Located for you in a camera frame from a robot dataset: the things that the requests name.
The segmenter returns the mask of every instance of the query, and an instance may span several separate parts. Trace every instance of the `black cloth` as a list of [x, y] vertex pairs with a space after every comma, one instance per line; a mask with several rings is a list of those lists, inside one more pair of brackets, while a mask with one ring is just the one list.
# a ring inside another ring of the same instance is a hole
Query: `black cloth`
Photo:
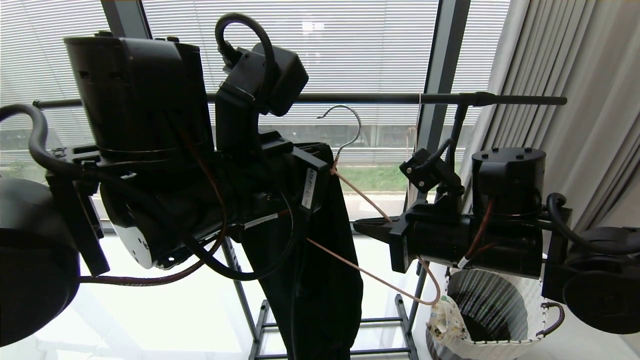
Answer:
[[[299, 145], [333, 163], [323, 143]], [[340, 181], [330, 176], [322, 208], [310, 220], [308, 237], [358, 263]], [[291, 221], [282, 217], [251, 227], [243, 248], [254, 269], [266, 267], [289, 241]], [[287, 355], [294, 360], [349, 359], [362, 315], [360, 272], [300, 239], [293, 255], [273, 274], [260, 280]]]

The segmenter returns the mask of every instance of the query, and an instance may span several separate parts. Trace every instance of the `basket handle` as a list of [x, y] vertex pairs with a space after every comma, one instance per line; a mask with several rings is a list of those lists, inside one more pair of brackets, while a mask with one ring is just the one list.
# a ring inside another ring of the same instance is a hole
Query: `basket handle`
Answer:
[[544, 338], [545, 336], [556, 331], [556, 329], [559, 328], [560, 325], [562, 325], [562, 323], [564, 322], [564, 308], [562, 307], [562, 305], [558, 304], [557, 302], [543, 302], [540, 306], [546, 309], [550, 307], [557, 307], [558, 310], [560, 311], [560, 313], [558, 314], [558, 320], [556, 320], [556, 322], [553, 323], [553, 325], [546, 328], [545, 330], [538, 331], [538, 333], [536, 334], [536, 336], [542, 335], [542, 337]]

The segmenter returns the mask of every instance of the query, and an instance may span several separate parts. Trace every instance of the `laundry basket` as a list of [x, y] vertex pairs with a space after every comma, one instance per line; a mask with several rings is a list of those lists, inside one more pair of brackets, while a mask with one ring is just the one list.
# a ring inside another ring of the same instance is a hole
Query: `laundry basket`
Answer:
[[[471, 340], [446, 346], [427, 330], [434, 360], [511, 360], [527, 352], [564, 320], [562, 306], [545, 302], [541, 281], [485, 270], [449, 269], [443, 293], [456, 301]], [[547, 309], [558, 307], [558, 320], [547, 327]]]

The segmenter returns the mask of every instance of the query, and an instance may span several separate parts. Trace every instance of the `robotic arm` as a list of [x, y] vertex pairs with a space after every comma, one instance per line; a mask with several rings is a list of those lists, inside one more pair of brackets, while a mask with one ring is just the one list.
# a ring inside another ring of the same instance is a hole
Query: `robotic arm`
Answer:
[[[260, 43], [251, 50], [234, 49], [223, 36], [233, 22], [252, 28]], [[78, 255], [92, 276], [109, 271], [90, 199], [98, 190], [120, 239], [145, 268], [169, 269], [194, 254], [225, 277], [260, 279], [265, 286], [265, 279], [285, 276], [275, 272], [286, 261], [310, 259], [296, 251], [328, 198], [332, 159], [318, 147], [294, 145], [276, 131], [261, 133], [257, 127], [260, 113], [283, 116], [289, 111], [308, 81], [304, 66], [296, 53], [271, 45], [259, 24], [244, 15], [222, 17], [216, 40], [228, 74], [215, 95], [217, 149], [199, 48], [176, 38], [97, 33], [65, 39], [93, 145], [48, 152], [47, 123], [38, 108], [0, 108], [0, 120], [18, 113], [32, 118], [29, 152], [47, 169], [49, 184], [0, 179], [0, 345], [33, 334], [66, 308], [78, 287]], [[493, 95], [468, 96], [468, 104], [483, 105]], [[462, 118], [456, 117], [459, 126]], [[640, 331], [637, 229], [573, 234], [566, 226], [571, 210], [563, 207], [564, 198], [552, 194], [543, 204], [545, 154], [530, 148], [475, 154], [474, 207], [463, 214], [464, 189], [451, 164], [456, 141], [445, 142], [436, 154], [418, 150], [400, 166], [423, 193], [439, 184], [434, 204], [418, 200], [392, 224], [376, 218], [354, 224], [359, 233], [389, 244], [392, 268], [406, 272], [410, 260], [420, 255], [447, 266], [538, 278], [542, 231], [552, 231], [543, 296], [567, 304], [593, 327]], [[445, 162], [440, 156], [447, 148]], [[275, 218], [288, 221], [289, 239], [272, 263], [254, 273], [232, 270], [204, 248], [234, 229]], [[347, 227], [348, 221], [333, 225]], [[317, 263], [320, 258], [312, 259]], [[287, 269], [303, 266], [295, 263]], [[304, 279], [292, 281], [314, 281], [316, 275], [305, 273]], [[358, 300], [362, 280], [349, 279], [333, 281], [344, 282], [341, 286]], [[306, 296], [301, 293], [295, 296]], [[359, 322], [357, 311], [346, 314]], [[276, 320], [288, 323], [279, 314]], [[344, 338], [342, 347], [348, 350], [355, 333]]]

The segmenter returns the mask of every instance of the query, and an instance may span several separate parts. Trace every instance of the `curtain fold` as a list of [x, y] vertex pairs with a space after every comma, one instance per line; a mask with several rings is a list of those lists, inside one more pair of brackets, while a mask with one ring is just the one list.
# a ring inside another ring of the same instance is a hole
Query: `curtain fold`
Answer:
[[[547, 152], [545, 193], [567, 196], [577, 231], [599, 223], [640, 161], [638, 18], [640, 6], [622, 0], [529, 2], [515, 51], [496, 54], [511, 57], [500, 93], [562, 95], [568, 103], [482, 112], [463, 161], [467, 186], [474, 152], [537, 147]], [[501, 81], [497, 61], [492, 71]]]

